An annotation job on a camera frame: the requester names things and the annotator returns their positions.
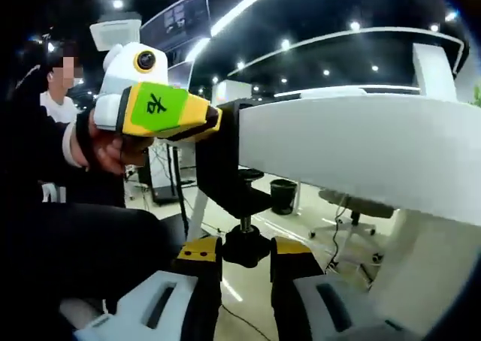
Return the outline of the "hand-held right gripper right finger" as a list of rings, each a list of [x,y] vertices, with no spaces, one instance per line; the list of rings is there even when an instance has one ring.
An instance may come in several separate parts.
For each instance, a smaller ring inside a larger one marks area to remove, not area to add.
[[[298,241],[271,239],[271,306],[280,340],[416,340],[378,315],[368,296],[327,274]]]

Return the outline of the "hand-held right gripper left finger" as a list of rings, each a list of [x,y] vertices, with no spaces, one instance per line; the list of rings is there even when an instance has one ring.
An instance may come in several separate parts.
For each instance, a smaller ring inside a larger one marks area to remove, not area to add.
[[[184,244],[171,271],[158,271],[119,299],[116,314],[78,330],[78,340],[212,340],[222,303],[222,239]]]

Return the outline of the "person's left hand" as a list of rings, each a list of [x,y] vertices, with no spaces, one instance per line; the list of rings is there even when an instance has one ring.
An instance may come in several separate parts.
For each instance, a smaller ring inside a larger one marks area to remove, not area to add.
[[[144,165],[153,137],[122,136],[105,131],[94,123],[94,110],[83,111],[77,116],[72,130],[71,155],[81,167],[108,171],[121,175],[125,166]]]

